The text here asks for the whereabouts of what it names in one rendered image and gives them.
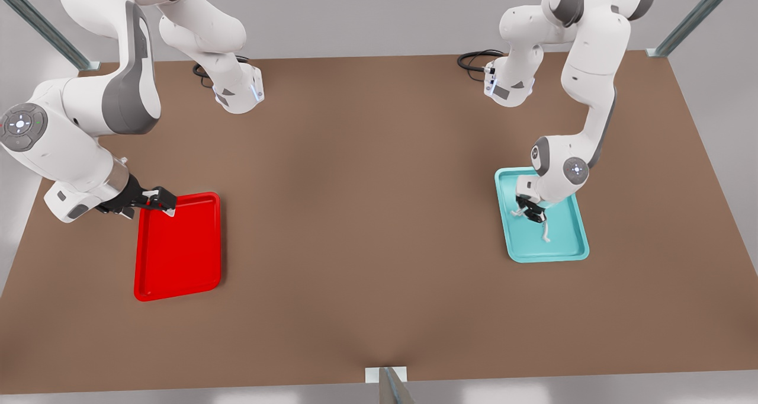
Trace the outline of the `white drainage pipe clamp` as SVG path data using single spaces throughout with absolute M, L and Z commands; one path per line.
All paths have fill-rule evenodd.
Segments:
M 534 223 L 541 224 L 542 226 L 542 240 L 544 242 L 551 242 L 548 233 L 549 233 L 549 223 L 547 220 L 547 216 L 544 213 L 544 210 L 541 210 L 541 208 L 538 208 L 538 210 L 533 210 L 530 207 L 521 207 L 519 210 L 515 210 L 510 212 L 512 216 L 514 217 L 527 217 L 528 220 Z

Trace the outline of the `teal rectangular tray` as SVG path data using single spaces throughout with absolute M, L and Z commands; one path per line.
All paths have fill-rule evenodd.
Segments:
M 546 209 L 547 222 L 536 223 L 519 210 L 515 200 L 517 177 L 536 177 L 531 167 L 501 168 L 494 175 L 508 255 L 518 263 L 580 261 L 588 257 L 590 247 L 580 217 L 576 196 Z

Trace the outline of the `silver frame post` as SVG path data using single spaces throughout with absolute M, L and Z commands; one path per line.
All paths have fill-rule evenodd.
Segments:
M 81 51 L 74 47 L 48 19 L 40 13 L 29 0 L 3 0 L 19 17 L 24 19 L 32 29 L 41 35 L 60 55 L 73 64 L 79 71 L 97 71 L 101 62 L 90 61 Z
M 657 46 L 646 50 L 648 57 L 666 58 L 709 16 L 724 0 L 701 0 Z
M 365 382 L 378 384 L 379 404 L 416 404 L 406 387 L 407 379 L 405 366 L 365 368 Z

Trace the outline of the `red rectangular tray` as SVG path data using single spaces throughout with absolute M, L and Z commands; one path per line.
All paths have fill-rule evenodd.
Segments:
M 222 274 L 220 197 L 178 197 L 173 217 L 141 209 L 134 296 L 141 302 L 214 290 Z

